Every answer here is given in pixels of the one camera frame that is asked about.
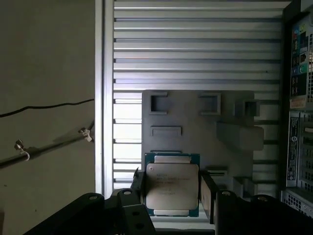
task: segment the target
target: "screw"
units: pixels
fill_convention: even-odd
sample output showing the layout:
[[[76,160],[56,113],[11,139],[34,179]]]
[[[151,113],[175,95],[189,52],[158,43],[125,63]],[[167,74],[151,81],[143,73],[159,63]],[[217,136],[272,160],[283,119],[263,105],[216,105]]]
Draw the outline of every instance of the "screw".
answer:
[[[258,197],[258,200],[263,201],[263,202],[267,202],[268,201],[268,199],[266,197],[263,197],[263,196]]]
[[[225,196],[230,196],[230,192],[228,192],[228,191],[224,191],[224,192],[222,192],[222,194]]]
[[[91,196],[91,197],[89,197],[89,200],[95,200],[97,198],[98,198],[98,196]]]

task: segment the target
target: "rectangular cutout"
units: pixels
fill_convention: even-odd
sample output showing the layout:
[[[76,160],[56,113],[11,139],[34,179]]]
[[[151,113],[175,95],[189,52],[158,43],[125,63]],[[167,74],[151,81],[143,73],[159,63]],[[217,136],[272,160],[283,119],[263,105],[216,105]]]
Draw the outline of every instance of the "rectangular cutout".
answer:
[[[259,115],[260,115],[260,109],[258,107],[257,101],[245,102],[245,116],[246,117],[256,117]]]
[[[169,110],[167,92],[155,92],[150,96],[150,114],[166,115]]]
[[[258,117],[260,115],[260,101],[238,100],[235,102],[234,116],[236,117]]]
[[[221,94],[219,93],[202,93],[200,98],[203,102],[203,110],[200,114],[203,116],[221,114]]]
[[[180,126],[152,126],[150,127],[150,136],[153,137],[180,137]]]

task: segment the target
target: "sticker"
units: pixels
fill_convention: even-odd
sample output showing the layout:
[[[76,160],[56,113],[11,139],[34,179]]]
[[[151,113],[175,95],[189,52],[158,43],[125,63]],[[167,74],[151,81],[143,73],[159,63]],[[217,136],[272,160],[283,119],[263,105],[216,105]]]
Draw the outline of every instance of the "sticker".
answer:
[[[305,32],[305,31],[307,31],[305,23],[302,24],[302,25],[300,25],[299,31],[300,31],[300,33],[303,33],[303,32]]]
[[[306,36],[306,33],[301,33],[300,35],[300,53],[308,51],[309,46],[309,37]]]
[[[305,108],[306,100],[304,97],[290,99],[290,109]]]
[[[296,165],[298,158],[298,133],[299,133],[299,118],[290,117],[289,123],[289,147],[288,147],[288,162],[287,162],[287,179],[293,180],[296,176]]]

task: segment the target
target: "metal grille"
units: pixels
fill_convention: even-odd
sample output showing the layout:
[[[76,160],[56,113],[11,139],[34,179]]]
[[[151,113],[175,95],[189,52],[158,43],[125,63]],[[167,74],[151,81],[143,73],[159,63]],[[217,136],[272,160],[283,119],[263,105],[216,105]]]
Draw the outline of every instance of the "metal grille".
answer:
[[[313,160],[305,160],[305,167],[308,169],[313,169]]]
[[[304,184],[304,190],[308,191],[308,192],[313,192],[313,185],[310,185],[308,183],[302,182],[302,184]]]
[[[301,202],[296,199],[295,197],[288,195],[287,199],[284,199],[284,202],[288,205],[293,207],[294,209],[301,211]]]
[[[306,203],[305,200],[285,191],[283,193],[283,201],[285,204],[294,208],[295,210],[313,218],[313,209],[310,207],[311,204]]]
[[[300,148],[300,176],[298,186],[304,191],[313,193],[313,139],[312,133],[306,129],[312,128],[313,115],[305,113],[303,115],[303,123],[300,138],[302,140]]]

